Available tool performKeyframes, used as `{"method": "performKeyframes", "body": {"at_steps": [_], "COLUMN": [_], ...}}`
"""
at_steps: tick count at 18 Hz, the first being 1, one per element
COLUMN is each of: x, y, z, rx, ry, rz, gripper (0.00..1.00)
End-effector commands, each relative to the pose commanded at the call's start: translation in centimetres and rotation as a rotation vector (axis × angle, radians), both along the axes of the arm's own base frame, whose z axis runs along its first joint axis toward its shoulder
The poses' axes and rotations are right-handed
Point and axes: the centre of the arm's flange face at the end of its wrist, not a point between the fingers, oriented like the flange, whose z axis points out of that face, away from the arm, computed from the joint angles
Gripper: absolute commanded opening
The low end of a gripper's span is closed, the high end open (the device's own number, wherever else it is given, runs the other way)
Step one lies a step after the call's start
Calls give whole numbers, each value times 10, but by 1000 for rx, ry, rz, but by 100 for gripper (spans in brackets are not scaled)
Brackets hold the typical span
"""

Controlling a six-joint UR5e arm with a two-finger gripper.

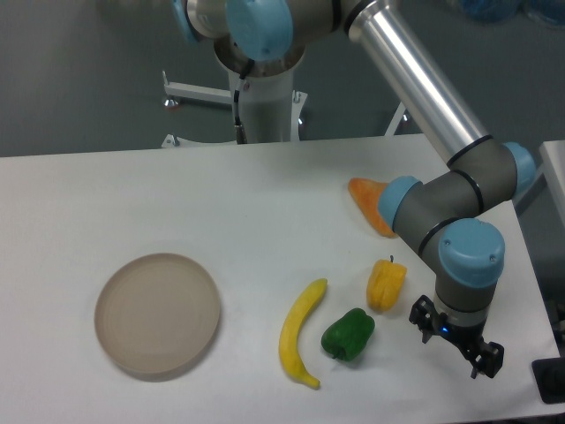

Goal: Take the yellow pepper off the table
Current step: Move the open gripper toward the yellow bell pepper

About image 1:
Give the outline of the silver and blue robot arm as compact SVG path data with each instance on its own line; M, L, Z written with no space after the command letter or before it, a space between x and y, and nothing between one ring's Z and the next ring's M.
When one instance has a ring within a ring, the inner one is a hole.
M432 298L413 305L422 338L441 337L494 377L504 350L482 336L504 266L500 232L479 216L524 192L529 152L499 144L468 109L393 1L175 1L183 37L210 40L230 72L229 103L240 144L288 141L295 131L290 80L308 43L343 30L360 44L414 117L448 172L429 183L400 177L377 203L384 222L436 276Z

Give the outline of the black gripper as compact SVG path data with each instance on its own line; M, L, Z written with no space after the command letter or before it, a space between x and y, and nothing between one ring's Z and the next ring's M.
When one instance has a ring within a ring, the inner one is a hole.
M436 306L422 295L411 307L409 322L418 327L422 343L439 336L455 345L471 364L471 379L485 375L493 379L501 370L504 347L495 342L485 342L483 330L489 308L466 313L447 306Z

